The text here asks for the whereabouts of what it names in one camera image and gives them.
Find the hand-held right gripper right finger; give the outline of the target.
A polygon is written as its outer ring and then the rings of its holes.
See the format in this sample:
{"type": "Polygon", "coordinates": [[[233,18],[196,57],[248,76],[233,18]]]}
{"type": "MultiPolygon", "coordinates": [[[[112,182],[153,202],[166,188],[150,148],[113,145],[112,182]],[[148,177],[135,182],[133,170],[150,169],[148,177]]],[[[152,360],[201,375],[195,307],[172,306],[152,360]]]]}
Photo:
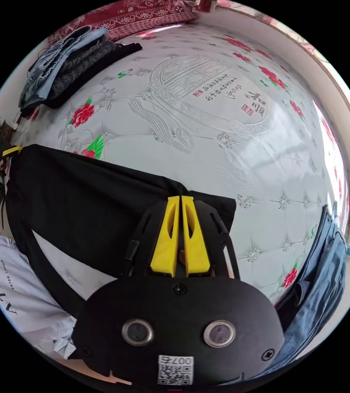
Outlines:
{"type": "Polygon", "coordinates": [[[210,261],[194,199],[190,196],[182,196],[181,203],[186,275],[187,277],[206,275],[210,271],[210,261]]]}

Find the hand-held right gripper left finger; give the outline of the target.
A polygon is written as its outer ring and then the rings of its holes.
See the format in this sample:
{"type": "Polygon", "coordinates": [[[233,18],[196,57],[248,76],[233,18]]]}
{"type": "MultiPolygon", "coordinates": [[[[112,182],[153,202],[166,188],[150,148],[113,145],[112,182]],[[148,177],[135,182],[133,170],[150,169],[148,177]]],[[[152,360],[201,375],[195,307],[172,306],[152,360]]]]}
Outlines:
{"type": "Polygon", "coordinates": [[[178,255],[179,222],[180,197],[169,197],[150,263],[153,273],[165,276],[175,275],[178,255]]]}

